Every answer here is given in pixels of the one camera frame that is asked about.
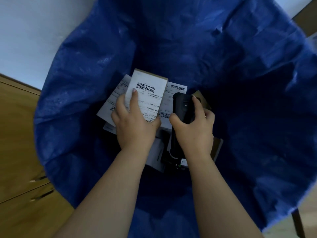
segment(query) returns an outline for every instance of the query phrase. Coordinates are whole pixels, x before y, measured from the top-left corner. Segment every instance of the metal handle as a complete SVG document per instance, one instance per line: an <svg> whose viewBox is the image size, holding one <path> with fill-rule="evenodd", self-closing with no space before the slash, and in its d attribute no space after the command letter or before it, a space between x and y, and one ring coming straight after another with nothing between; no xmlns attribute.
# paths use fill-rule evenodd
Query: metal handle
<svg viewBox="0 0 317 238"><path fill-rule="evenodd" d="M42 177L40 177L40 178L30 180L30 183L32 183L32 182L37 182L37 181L43 180L43 179L45 179L45 178L47 178L47 177L46 177L46 176L42 176Z"/></svg>
<svg viewBox="0 0 317 238"><path fill-rule="evenodd" d="M45 194L42 194L42 195L39 196L39 197L35 197L35 198L30 199L30 202L31 202L31 201L40 200L40 199L44 198L45 196L48 196L49 194L51 194L51 193L53 193L53 192L54 192L54 189L51 189L50 191L46 192Z"/></svg>

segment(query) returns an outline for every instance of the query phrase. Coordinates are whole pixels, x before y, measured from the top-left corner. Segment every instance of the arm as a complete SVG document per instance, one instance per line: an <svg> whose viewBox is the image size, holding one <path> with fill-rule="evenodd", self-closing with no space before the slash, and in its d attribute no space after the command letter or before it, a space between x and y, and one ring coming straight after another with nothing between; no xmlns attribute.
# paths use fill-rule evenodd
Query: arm
<svg viewBox="0 0 317 238"><path fill-rule="evenodd" d="M141 174L161 121L146 122L137 91L130 101L130 113L120 96L111 117L122 150L55 238L128 236Z"/></svg>
<svg viewBox="0 0 317 238"><path fill-rule="evenodd" d="M214 114L193 97L195 120L170 122L182 147L192 178L196 218L202 238L262 238L260 230L231 191L210 157Z"/></svg>

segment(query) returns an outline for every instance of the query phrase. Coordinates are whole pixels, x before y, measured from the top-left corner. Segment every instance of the wrinkled blue fabric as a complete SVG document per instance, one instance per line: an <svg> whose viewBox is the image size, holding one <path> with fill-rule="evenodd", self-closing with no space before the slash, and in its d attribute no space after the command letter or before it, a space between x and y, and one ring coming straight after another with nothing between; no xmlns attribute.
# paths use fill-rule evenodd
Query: wrinkled blue fabric
<svg viewBox="0 0 317 238"><path fill-rule="evenodd" d="M59 48L35 112L38 157L74 207L120 151L96 116L139 68L200 90L216 162L263 230L317 174L317 56L273 0L97 0ZM198 237L188 171L146 167L129 237Z"/></svg>

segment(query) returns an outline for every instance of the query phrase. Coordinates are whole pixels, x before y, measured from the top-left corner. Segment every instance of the barcode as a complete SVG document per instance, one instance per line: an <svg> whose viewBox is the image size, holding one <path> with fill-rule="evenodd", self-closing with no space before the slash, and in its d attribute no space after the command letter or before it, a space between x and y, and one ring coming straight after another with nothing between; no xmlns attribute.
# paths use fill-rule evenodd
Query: barcode
<svg viewBox="0 0 317 238"><path fill-rule="evenodd" d="M175 89L178 89L178 90L182 90L182 91L185 91L185 88L183 87L179 87L179 86L176 86L176 85L171 85L171 88L175 88Z"/></svg>
<svg viewBox="0 0 317 238"><path fill-rule="evenodd" d="M165 113L165 112L158 112L158 115L160 116L160 117L162 117L162 118L169 118L170 117L170 114L168 114L168 113Z"/></svg>
<svg viewBox="0 0 317 238"><path fill-rule="evenodd" d="M137 84L137 88L142 89L144 91L149 91L150 93L153 93L155 88L151 87L149 85L143 84L143 83L139 83Z"/></svg>

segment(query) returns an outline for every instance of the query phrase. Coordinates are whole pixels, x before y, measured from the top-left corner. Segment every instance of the barcode scanner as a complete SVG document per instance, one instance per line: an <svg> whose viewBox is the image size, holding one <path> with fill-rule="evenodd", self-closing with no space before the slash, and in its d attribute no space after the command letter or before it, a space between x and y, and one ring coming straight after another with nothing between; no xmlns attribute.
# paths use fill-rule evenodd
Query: barcode scanner
<svg viewBox="0 0 317 238"><path fill-rule="evenodd" d="M175 113L178 118L185 124L190 124L192 121L194 121L195 106L192 100L192 95L175 93L173 95L173 113ZM176 139L174 128L172 128L170 155L174 159L185 158L184 152Z"/></svg>

